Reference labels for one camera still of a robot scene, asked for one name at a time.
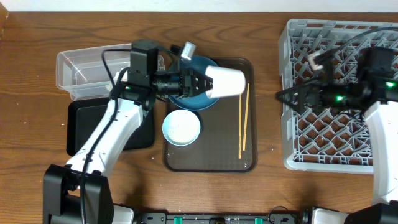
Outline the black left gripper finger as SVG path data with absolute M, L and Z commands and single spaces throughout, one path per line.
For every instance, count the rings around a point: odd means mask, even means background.
M 208 75 L 204 75 L 202 73 L 194 73 L 194 80 L 199 83 L 199 84 L 213 84 L 213 79 L 209 77 Z
M 212 98 L 213 87 L 212 86 L 196 86 L 193 88 L 192 96 L 205 95 L 207 98 Z

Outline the white cup pink inside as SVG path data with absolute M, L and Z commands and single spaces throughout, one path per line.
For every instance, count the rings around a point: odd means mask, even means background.
M 240 70 L 209 65 L 205 75 L 213 79 L 213 87 L 206 91 L 208 98 L 240 95 L 246 87 L 246 78 Z

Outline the light blue bowl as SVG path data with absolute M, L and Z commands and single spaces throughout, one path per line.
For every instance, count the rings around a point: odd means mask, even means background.
M 198 116 L 189 110 L 170 112 L 162 124 L 162 134 L 174 146 L 187 146 L 199 136 L 201 123 Z

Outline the white rice pile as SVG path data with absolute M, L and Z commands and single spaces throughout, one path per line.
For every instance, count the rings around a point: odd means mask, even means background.
M 197 135 L 197 130 L 193 126 L 178 124 L 169 127 L 167 131 L 168 138 L 175 144 L 188 144 L 192 142 Z

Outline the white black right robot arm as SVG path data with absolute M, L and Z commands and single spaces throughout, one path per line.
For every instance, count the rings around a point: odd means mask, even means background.
M 349 84 L 314 80 L 275 97 L 299 113 L 305 105 L 360 110 L 369 131 L 374 169 L 371 206 L 353 213 L 312 208 L 302 213 L 300 222 L 397 224 L 397 83 L 387 78 Z

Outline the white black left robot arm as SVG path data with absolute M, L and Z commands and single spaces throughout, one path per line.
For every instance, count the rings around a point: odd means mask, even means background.
M 86 143 L 64 166 L 52 164 L 44 174 L 44 223 L 133 223 L 135 211 L 113 202 L 108 177 L 128 139 L 140 128 L 155 97 L 211 96 L 219 80 L 214 66 L 154 71 L 143 76 L 129 67 L 111 79 L 106 112 Z

